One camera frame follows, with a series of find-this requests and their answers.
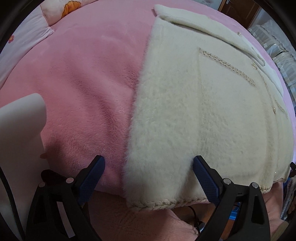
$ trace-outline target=pillow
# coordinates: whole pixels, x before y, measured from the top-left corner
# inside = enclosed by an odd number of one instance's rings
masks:
[[[21,58],[53,32],[54,30],[48,26],[40,6],[25,18],[0,54],[0,89]]]
[[[262,24],[262,27],[277,41],[279,41],[282,46],[296,59],[296,51],[291,45],[291,42],[273,19],[268,20],[265,24]]]
[[[280,53],[273,61],[283,76],[296,112],[296,61],[289,52]]]
[[[74,10],[95,1],[97,0],[45,0],[41,3],[41,8],[49,26],[51,26]]]
[[[31,93],[41,94],[47,106],[42,138],[54,171],[76,176],[101,154],[106,168],[96,190],[124,196],[122,167],[133,96],[155,21],[152,9],[159,3],[208,15],[240,32],[278,72],[246,29],[194,1],[99,0],[88,4],[53,25],[54,34],[17,64],[0,90],[0,106]],[[295,113],[286,88],[284,102],[288,109],[292,106],[294,117],[290,111],[289,115],[295,132]]]
[[[262,26],[255,25],[249,28],[249,32],[257,39],[261,46],[263,46],[271,58],[285,51],[284,47]]]

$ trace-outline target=pink bed sheet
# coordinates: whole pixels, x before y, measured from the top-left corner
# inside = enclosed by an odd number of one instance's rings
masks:
[[[42,139],[50,167],[65,176],[75,176],[95,155],[103,155],[106,170],[96,187],[98,191],[124,196],[126,141],[137,79],[155,20],[155,4],[205,14],[241,32],[280,77],[270,57],[247,30],[191,0],[99,0],[67,15],[53,26],[55,32],[13,69],[0,90],[0,107],[35,92],[41,94],[47,105]],[[293,105],[280,79],[295,137]],[[195,240],[192,227],[171,210],[131,213],[123,198],[110,194],[97,192],[90,205],[93,225],[104,241]],[[281,205],[282,200],[269,199],[274,227],[281,222]]]

